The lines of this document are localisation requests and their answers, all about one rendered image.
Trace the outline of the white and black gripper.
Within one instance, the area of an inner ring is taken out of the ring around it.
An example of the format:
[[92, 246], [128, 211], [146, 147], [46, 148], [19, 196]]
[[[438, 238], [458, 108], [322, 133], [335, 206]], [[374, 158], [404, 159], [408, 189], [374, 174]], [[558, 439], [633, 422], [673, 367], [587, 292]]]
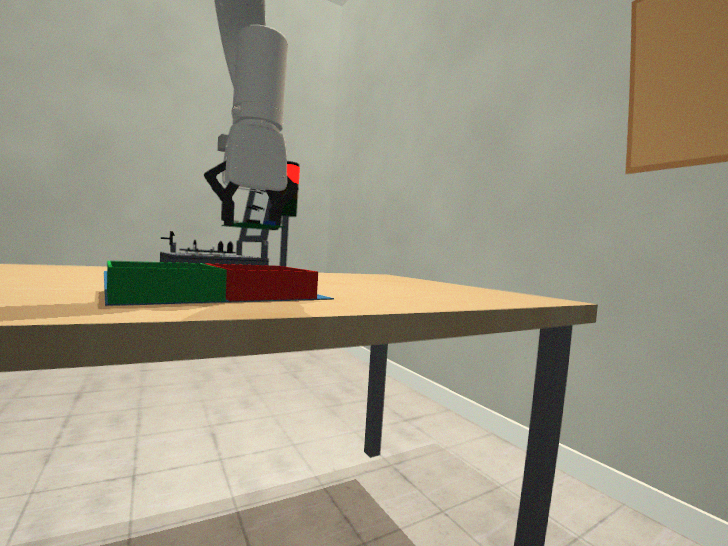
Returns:
[[[216, 178], [221, 172], [223, 183], [228, 184], [225, 184], [226, 188]], [[272, 125], [254, 121], [238, 122], [231, 126], [224, 162], [205, 172], [204, 177], [222, 201], [221, 220], [224, 226], [234, 223], [235, 203], [232, 196], [237, 189], [267, 193], [272, 203], [269, 220], [276, 221], [276, 225], [281, 225], [282, 207], [299, 190], [287, 175], [284, 135]], [[281, 195], [280, 191], [285, 190], [286, 186], [286, 193]]]

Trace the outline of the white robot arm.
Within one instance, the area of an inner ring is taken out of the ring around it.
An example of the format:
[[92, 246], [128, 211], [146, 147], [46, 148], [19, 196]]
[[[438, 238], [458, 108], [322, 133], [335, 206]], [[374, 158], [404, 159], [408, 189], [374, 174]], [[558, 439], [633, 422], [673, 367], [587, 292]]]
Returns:
[[265, 0], [214, 2], [234, 88], [233, 124], [261, 122], [281, 131], [288, 52], [286, 38], [266, 26]]

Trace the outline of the green open tray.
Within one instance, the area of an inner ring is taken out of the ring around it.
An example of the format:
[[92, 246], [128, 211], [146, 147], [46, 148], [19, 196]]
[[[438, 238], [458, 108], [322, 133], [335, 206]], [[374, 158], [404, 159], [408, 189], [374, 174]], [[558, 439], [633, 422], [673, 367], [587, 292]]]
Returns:
[[226, 301], [226, 276], [201, 263], [107, 261], [108, 304]]

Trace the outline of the red bin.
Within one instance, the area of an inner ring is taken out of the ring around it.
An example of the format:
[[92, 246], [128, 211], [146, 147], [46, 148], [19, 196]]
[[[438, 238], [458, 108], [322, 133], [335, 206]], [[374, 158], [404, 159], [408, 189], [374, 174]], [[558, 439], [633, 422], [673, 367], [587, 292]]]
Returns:
[[227, 270], [229, 301], [317, 299], [318, 271], [270, 265], [206, 265]]

